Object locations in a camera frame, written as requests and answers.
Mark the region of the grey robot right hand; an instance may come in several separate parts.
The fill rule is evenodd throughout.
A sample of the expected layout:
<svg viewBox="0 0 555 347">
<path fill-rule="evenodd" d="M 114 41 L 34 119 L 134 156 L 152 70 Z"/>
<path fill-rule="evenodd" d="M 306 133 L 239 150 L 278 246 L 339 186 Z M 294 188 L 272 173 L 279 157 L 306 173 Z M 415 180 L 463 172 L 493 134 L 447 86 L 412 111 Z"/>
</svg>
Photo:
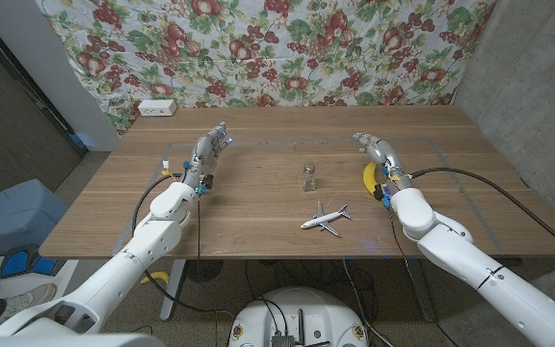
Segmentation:
<svg viewBox="0 0 555 347">
<path fill-rule="evenodd" d="M 355 133 L 353 137 L 362 145 L 359 151 L 371 159 L 363 170 L 363 184 L 371 195 L 380 200 L 412 187 L 410 177 L 404 173 L 401 161 L 388 141 L 367 133 Z"/>
</svg>

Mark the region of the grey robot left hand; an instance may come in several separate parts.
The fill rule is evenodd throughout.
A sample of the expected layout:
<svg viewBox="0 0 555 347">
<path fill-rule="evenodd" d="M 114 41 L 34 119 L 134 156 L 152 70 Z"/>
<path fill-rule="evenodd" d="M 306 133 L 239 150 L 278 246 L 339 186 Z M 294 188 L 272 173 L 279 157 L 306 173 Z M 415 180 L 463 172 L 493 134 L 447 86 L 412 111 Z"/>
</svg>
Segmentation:
<svg viewBox="0 0 555 347">
<path fill-rule="evenodd" d="M 226 136 L 226 122 L 220 122 L 216 127 L 198 138 L 189 160 L 189 168 L 185 170 L 182 182 L 197 189 L 202 179 L 213 172 L 217 166 L 221 152 L 232 142 Z"/>
</svg>

